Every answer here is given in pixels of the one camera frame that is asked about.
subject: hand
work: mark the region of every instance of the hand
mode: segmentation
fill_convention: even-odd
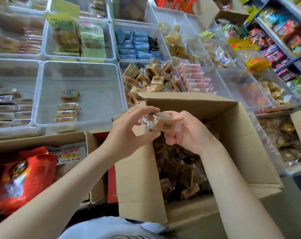
[[[141,125],[139,120],[143,115],[160,112],[159,108],[153,106],[141,106],[130,109],[125,116],[119,118],[104,141],[102,147],[110,153],[116,161],[120,161],[132,155],[141,146],[152,142],[160,136],[160,132],[148,132],[136,136],[132,130],[134,125]]]
[[[181,128],[176,129],[175,133],[165,133],[166,143],[175,143],[183,148],[200,155],[205,148],[212,147],[220,143],[206,128],[204,124],[192,114],[186,111],[164,112],[174,117],[175,121],[181,123]]]

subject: open cardboard box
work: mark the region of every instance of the open cardboard box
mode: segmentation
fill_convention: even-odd
[[[215,123],[222,144],[255,195],[264,198],[281,192],[282,182],[241,103],[197,92],[139,95],[146,98],[144,105],[156,106],[161,111],[185,110],[201,121]],[[138,136],[148,129],[134,126],[133,131]],[[115,169],[119,215],[123,218],[169,223],[171,229],[177,229],[200,225],[199,220],[218,213],[213,195],[164,203],[152,143],[117,162]]]
[[[220,10],[215,1],[216,0],[197,0],[194,4],[194,12],[196,15],[201,16],[200,22],[203,27],[208,27],[213,20],[220,18],[228,19],[241,27],[249,17],[249,13],[244,10],[239,0],[221,0],[223,4],[230,3],[231,10],[227,11]]]
[[[13,160],[8,160],[8,154],[13,154],[17,151],[31,150],[41,146],[59,147],[67,144],[77,142],[86,142],[86,152],[89,155],[91,152],[99,147],[99,142],[90,132],[71,132],[66,134],[21,138],[15,140],[0,141],[0,164],[13,162],[16,159],[12,156]],[[101,178],[94,186],[89,194],[90,201],[83,202],[79,209],[87,208],[93,204],[100,204],[105,202],[104,180]]]
[[[300,142],[301,142],[301,110],[300,111],[281,111],[281,112],[273,112],[268,114],[260,114],[256,116],[252,116],[252,122],[254,123],[256,130],[259,133],[259,136],[261,140],[263,140],[264,146],[266,150],[268,151],[268,154],[270,156],[270,159],[274,166],[276,167],[276,170],[281,175],[296,175],[301,173],[301,161],[293,165],[291,167],[288,167],[281,157],[280,152],[276,149],[275,145],[272,143],[271,140],[267,139],[267,134],[261,127],[259,120],[260,119],[267,119],[267,118],[276,118],[276,117],[283,117],[283,116],[290,116],[293,124],[296,128],[296,132],[299,136]]]

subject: forearm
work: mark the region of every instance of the forearm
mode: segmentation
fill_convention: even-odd
[[[57,238],[89,191],[115,163],[100,147],[0,224],[0,239]]]
[[[284,238],[220,143],[200,157],[229,239]]]

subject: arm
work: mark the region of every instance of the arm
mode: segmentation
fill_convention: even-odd
[[[166,112],[182,123],[181,131],[165,134],[174,143],[200,155],[229,239],[283,239],[258,198],[252,193],[223,145],[188,112]]]
[[[57,238],[89,191],[117,161],[152,142],[160,132],[135,136],[134,125],[152,106],[136,107],[120,118],[105,142],[65,176],[0,224],[0,239]]]

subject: person's right hand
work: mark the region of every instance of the person's right hand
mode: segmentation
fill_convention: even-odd
[[[205,148],[211,148],[220,143],[206,126],[189,112],[168,111],[164,113],[173,116],[176,122],[181,123],[181,128],[177,126],[176,132],[164,134],[168,145],[176,143],[200,155]]]

